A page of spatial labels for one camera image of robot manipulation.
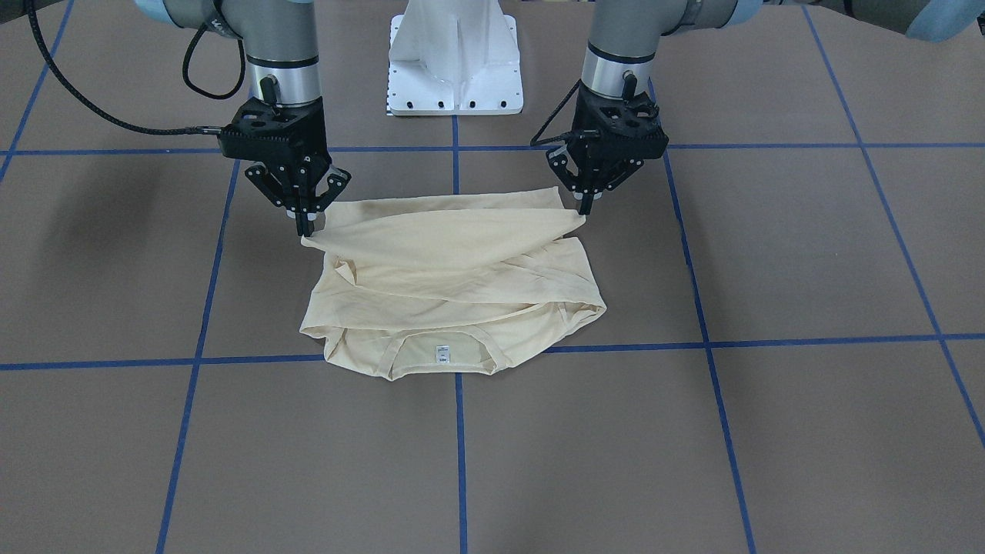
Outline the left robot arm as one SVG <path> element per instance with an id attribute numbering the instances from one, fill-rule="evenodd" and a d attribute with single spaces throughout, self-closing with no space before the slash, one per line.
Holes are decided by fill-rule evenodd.
<path id="1" fill-rule="evenodd" d="M 766 5 L 819 6 L 873 27 L 925 42 L 949 41 L 983 22 L 984 1 L 595 1 L 581 76 L 553 109 L 530 145 L 559 143 L 546 164 L 577 212 L 590 214 L 605 192 L 622 185 L 647 160 L 663 157 L 669 137 L 648 92 L 661 38 L 749 21 Z M 542 135 L 571 98 L 569 131 Z"/>

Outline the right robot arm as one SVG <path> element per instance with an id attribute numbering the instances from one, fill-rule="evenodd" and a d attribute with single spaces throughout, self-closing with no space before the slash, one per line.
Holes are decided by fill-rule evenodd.
<path id="1" fill-rule="evenodd" d="M 348 185 L 333 165 L 318 70 L 316 8 L 310 1 L 140 1 L 148 17 L 240 41 L 247 99 L 217 131 L 226 158 L 249 163 L 246 178 L 310 236 L 317 215 Z"/>

